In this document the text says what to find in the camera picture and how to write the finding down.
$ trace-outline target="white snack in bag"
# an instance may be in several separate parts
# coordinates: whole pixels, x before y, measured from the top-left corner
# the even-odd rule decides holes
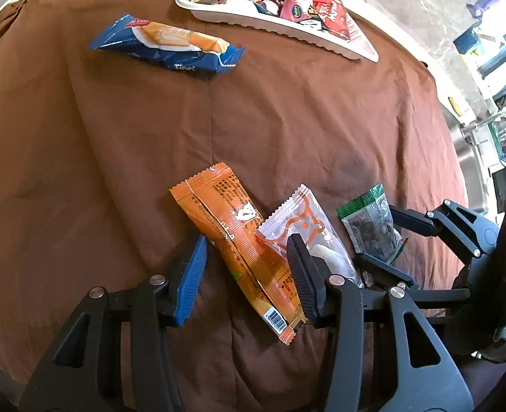
[[[304,184],[259,226],[258,232],[261,239],[285,259],[288,237],[300,234],[310,254],[324,259],[333,274],[360,284],[341,239],[312,191]]]

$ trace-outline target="white tray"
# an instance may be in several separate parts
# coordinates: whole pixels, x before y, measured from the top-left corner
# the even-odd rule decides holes
[[[379,60],[379,55],[350,15],[347,16],[350,40],[347,41],[329,32],[315,31],[299,23],[261,14],[250,0],[226,0],[225,4],[219,5],[193,3],[191,0],[175,1],[181,8],[189,9],[194,17],[203,21],[239,24],[258,30],[277,32],[313,43],[349,59],[365,57],[373,62]]]

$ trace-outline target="brown fabric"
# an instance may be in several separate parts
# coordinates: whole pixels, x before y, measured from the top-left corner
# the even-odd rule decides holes
[[[16,1],[14,3],[11,3],[0,11],[0,38],[7,29],[9,29],[10,25],[14,20],[16,20],[16,17],[20,13],[20,10],[22,7],[26,4],[28,0],[20,0]]]
[[[126,12],[247,51],[206,79],[87,48]],[[91,287],[163,273],[194,231],[168,190],[212,163],[230,165],[266,216],[304,183],[349,249],[335,209],[377,182],[399,206],[465,204],[430,74],[361,26],[378,63],[203,23],[174,0],[28,0],[0,37],[0,368],[25,382]],[[398,266],[430,288],[460,268],[416,236]],[[305,405],[323,345],[310,327],[281,344],[214,250],[192,317],[171,333],[188,411]]]

